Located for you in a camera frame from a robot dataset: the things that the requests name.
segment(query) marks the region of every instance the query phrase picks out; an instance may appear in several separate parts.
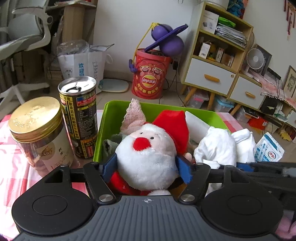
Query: desk fan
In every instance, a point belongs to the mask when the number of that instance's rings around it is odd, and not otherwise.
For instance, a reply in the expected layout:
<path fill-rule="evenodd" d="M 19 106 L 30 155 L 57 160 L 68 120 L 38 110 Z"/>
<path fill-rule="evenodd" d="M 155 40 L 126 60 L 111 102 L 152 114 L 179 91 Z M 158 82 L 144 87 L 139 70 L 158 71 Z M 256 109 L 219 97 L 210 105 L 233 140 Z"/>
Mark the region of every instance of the desk fan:
<path fill-rule="evenodd" d="M 247 53 L 247 66 L 244 70 L 244 73 L 250 78 L 253 78 L 253 75 L 248 73 L 249 68 L 260 69 L 263 65 L 264 65 L 263 53 L 259 49 L 253 48 Z"/>

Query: chair backrest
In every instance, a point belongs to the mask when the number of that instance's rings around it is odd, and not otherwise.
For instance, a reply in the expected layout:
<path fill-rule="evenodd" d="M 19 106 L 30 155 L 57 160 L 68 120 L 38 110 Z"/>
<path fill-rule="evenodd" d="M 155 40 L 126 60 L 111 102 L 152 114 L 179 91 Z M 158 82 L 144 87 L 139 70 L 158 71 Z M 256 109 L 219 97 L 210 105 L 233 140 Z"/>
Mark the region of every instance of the chair backrest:
<path fill-rule="evenodd" d="M 45 8 L 49 0 L 19 0 L 16 8 L 40 7 Z M 23 14 L 12 19 L 8 24 L 10 40 L 28 35 L 43 35 L 41 20 L 33 14 Z"/>

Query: blue and white package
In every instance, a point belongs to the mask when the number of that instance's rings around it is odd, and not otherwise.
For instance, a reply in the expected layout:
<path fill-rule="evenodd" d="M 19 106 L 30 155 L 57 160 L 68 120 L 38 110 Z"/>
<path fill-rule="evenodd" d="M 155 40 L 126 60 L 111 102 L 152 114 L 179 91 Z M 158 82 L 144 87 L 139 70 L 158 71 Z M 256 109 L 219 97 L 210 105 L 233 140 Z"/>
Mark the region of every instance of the blue and white package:
<path fill-rule="evenodd" d="M 267 132 L 256 145 L 255 162 L 278 162 L 284 152 L 280 144 Z"/>

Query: jar with gold lid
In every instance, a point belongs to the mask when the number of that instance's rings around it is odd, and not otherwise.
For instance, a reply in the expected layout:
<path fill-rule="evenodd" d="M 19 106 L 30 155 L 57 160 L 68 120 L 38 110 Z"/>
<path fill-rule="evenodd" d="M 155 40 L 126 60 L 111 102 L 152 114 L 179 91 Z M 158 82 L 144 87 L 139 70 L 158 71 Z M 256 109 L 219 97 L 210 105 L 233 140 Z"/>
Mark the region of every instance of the jar with gold lid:
<path fill-rule="evenodd" d="M 57 99 L 43 96 L 25 102 L 13 112 L 8 125 L 13 139 L 40 176 L 61 164 L 72 164 L 73 151 Z"/>

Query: chair seat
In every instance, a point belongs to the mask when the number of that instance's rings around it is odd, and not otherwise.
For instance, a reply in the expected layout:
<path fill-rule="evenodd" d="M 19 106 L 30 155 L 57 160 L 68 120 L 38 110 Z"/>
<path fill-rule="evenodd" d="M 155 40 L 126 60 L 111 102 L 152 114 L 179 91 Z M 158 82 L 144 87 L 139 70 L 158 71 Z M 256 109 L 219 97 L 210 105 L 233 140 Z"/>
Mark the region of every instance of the chair seat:
<path fill-rule="evenodd" d="M 6 59 L 19 51 L 26 50 L 31 44 L 41 39 L 41 35 L 28 35 L 0 45 L 0 60 Z"/>

